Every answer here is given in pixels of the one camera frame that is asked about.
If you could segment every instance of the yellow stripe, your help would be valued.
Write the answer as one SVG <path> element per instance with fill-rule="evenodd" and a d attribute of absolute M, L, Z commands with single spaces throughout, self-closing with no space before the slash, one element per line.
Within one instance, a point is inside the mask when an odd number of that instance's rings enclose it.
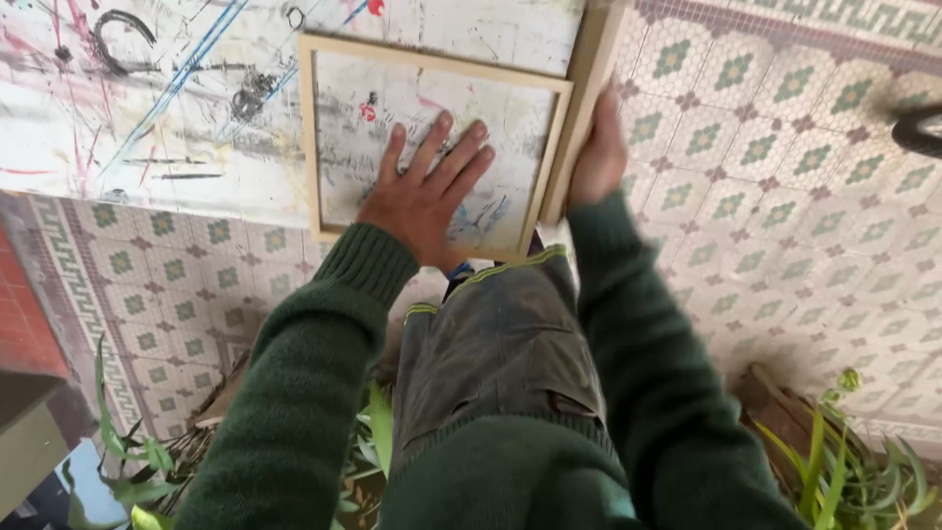
<path fill-rule="evenodd" d="M 459 291 L 464 289 L 464 286 L 468 284 L 478 283 L 479 281 L 483 280 L 484 278 L 488 276 L 493 276 L 494 274 L 497 274 L 497 273 L 503 273 L 504 271 L 508 269 L 543 263 L 544 261 L 555 256 L 566 256 L 566 247 L 563 245 L 552 245 L 549 248 L 543 250 L 540 254 L 534 254 L 533 256 L 528 257 L 527 260 L 524 261 L 523 263 L 505 263 L 501 265 L 500 267 L 492 267 L 490 269 L 485 269 L 481 271 L 480 273 L 477 273 L 471 276 L 470 278 L 464 280 L 464 283 L 456 287 L 455 290 L 451 292 L 451 294 L 448 296 L 448 300 L 451 300 L 456 294 L 458 294 Z M 412 304 L 409 307 L 409 311 L 406 313 L 406 322 L 409 321 L 409 315 L 413 313 L 437 313 L 439 308 L 440 307 L 436 307 L 436 306 L 433 306 L 432 304 L 427 304 L 425 302 Z"/>

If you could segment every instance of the sweater sleeve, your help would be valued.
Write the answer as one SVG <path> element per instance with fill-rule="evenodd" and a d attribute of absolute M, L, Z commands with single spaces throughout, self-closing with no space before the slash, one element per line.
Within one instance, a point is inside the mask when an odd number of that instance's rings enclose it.
<path fill-rule="evenodd" d="M 652 528 L 805 528 L 739 425 L 703 343 L 654 269 L 621 191 L 569 215 L 578 313 L 639 518 Z"/>
<path fill-rule="evenodd" d="M 271 312 L 178 530 L 331 526 L 366 368 L 417 271 L 398 240 L 355 224 L 314 279 Z"/>

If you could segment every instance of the green sweater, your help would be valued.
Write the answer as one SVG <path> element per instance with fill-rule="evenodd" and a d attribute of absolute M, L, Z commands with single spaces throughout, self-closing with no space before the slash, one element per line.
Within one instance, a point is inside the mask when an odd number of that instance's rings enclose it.
<path fill-rule="evenodd" d="M 395 473 L 382 527 L 805 528 L 739 426 L 738 405 L 655 273 L 622 195 L 577 209 L 569 224 L 578 316 L 624 468 L 565 419 L 478 418 L 444 429 Z M 355 224 L 272 311 L 178 530 L 330 527 L 365 370 L 416 271 L 401 243 Z"/>

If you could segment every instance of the mosaic tile floor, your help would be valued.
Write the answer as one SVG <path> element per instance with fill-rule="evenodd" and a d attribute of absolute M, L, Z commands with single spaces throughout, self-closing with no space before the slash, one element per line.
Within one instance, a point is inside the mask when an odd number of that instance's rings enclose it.
<path fill-rule="evenodd" d="M 882 110 L 942 100 L 942 13 L 912 0 L 641 0 L 617 75 L 626 200 L 726 373 L 763 359 L 847 408 L 942 442 L 942 162 Z M 299 230 L 17 199 L 78 353 L 105 336 L 110 402 L 169 437 L 324 253 Z M 547 229 L 547 240 L 566 240 Z M 434 301 L 425 271 L 394 312 Z"/>

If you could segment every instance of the wooden frame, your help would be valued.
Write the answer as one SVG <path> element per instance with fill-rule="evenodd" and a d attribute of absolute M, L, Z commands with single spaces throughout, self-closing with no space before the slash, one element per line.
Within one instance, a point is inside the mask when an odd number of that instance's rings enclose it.
<path fill-rule="evenodd" d="M 321 37 L 311 34 L 300 35 L 298 37 L 300 106 L 304 127 L 305 169 L 310 191 L 308 208 L 311 212 L 312 236 L 324 240 L 336 240 L 346 227 L 324 224 L 320 216 L 320 178 L 317 171 L 317 94 L 315 92 L 315 86 L 317 85 L 315 60 L 318 51 L 371 58 L 383 62 L 412 65 L 419 68 L 553 91 L 557 96 L 556 105 L 547 129 L 543 159 L 530 189 L 527 213 L 524 216 L 524 225 L 515 252 L 479 251 L 477 248 L 460 249 L 470 257 L 482 257 L 499 261 L 516 262 L 527 257 L 530 237 L 533 227 L 536 225 L 537 215 L 540 212 L 540 204 L 546 191 L 546 183 L 549 180 L 550 169 L 553 166 L 553 158 L 557 153 L 563 116 L 569 106 L 569 98 L 573 88 L 571 81 L 519 69 L 483 64 L 471 59 L 443 57 L 333 37 Z"/>
<path fill-rule="evenodd" d="M 615 66 L 615 46 L 624 16 L 625 2 L 620 1 L 590 2 L 582 14 L 566 76 L 575 81 L 573 98 L 540 209 L 543 223 L 556 224 L 562 218 L 576 159 L 592 129 L 595 100 Z"/>

